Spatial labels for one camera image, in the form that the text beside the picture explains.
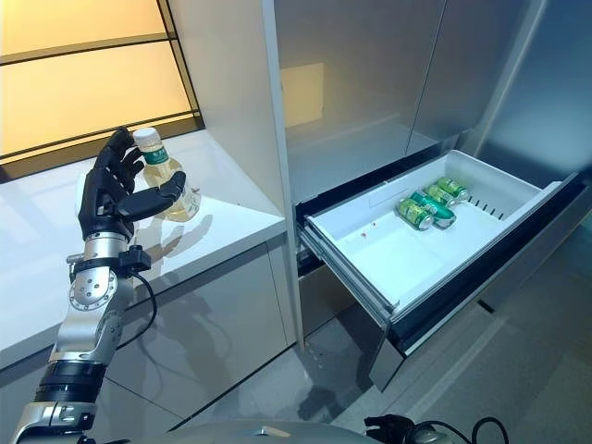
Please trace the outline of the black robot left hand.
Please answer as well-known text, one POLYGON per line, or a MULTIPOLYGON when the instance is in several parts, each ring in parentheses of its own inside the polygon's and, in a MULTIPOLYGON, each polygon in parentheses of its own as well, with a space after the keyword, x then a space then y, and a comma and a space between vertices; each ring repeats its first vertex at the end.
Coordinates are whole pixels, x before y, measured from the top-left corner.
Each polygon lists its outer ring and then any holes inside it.
POLYGON ((167 210, 180 198, 186 182, 182 171, 160 186, 135 190, 135 177, 144 163, 141 151, 132 144, 129 130, 117 128, 86 174, 78 212, 84 239, 97 232, 112 232, 129 240, 134 222, 167 210))

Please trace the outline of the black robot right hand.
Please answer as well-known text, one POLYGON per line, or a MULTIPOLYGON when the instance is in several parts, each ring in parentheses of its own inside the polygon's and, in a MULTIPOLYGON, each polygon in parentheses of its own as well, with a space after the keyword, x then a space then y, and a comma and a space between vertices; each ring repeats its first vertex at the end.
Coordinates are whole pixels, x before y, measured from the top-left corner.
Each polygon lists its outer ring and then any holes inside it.
POLYGON ((414 422, 401 415, 386 414, 365 417, 364 425, 365 434, 372 439, 383 443, 401 443, 413 429, 414 422))

